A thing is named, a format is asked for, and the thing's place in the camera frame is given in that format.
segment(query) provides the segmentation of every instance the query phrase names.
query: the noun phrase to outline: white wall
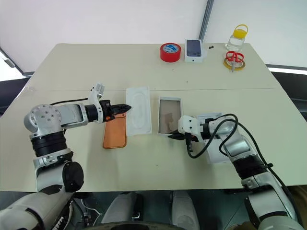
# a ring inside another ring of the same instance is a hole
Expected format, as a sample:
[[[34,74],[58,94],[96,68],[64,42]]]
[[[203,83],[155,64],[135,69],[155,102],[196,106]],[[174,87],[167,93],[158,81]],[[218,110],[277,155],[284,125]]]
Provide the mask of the white wall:
[[[206,0],[0,0],[0,46],[34,71],[57,43],[183,43],[197,38]],[[267,64],[307,67],[306,0],[215,0],[206,42],[239,23]]]

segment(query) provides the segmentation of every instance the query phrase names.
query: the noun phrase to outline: red tape roll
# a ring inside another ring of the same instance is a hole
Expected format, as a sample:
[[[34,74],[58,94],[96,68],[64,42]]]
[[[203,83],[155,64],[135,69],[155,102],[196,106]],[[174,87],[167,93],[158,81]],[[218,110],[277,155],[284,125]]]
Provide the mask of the red tape roll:
[[[165,43],[160,47],[160,58],[166,62],[175,62],[180,59],[181,47],[175,43]]]

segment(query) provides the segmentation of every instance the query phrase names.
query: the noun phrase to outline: scissors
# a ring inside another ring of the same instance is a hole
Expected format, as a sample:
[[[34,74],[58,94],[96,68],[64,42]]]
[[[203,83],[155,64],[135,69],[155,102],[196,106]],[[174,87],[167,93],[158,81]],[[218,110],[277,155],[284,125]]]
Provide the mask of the scissors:
[[[226,59],[231,62],[231,71],[235,70],[235,64],[242,62],[244,55],[235,51],[228,51],[226,53]]]

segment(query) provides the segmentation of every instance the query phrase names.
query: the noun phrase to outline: blue label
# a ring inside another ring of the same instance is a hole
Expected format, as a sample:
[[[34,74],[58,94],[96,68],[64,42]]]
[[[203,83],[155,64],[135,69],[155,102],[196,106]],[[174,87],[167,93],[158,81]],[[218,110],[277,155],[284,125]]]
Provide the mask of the blue label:
[[[163,47],[163,50],[167,53],[176,53],[179,50],[177,45],[168,44]]]

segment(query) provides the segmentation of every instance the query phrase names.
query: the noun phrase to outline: robotic arm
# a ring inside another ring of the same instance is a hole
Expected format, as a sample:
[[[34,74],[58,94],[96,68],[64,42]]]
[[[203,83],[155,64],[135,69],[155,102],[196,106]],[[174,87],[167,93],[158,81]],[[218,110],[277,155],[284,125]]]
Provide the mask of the robotic arm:
[[[111,105],[99,99],[104,86],[96,84],[90,92],[90,105],[66,104],[35,106],[24,118],[31,132],[35,151],[35,183],[37,193],[26,195],[0,211],[1,230],[62,230],[68,224],[70,199],[83,185],[83,170],[73,162],[73,152],[66,145],[67,128],[88,122],[107,122],[114,115],[127,112],[126,104]]]
[[[294,206],[277,182],[268,166],[261,160],[249,141],[239,133],[236,121],[222,116],[217,119],[200,121],[191,116],[182,116],[178,122],[178,132],[170,136],[174,139],[185,139],[188,154],[192,155],[191,141],[208,143],[220,138],[223,148],[241,178],[244,188],[252,194],[245,200],[249,218],[255,227],[262,229],[302,230],[297,223]]]

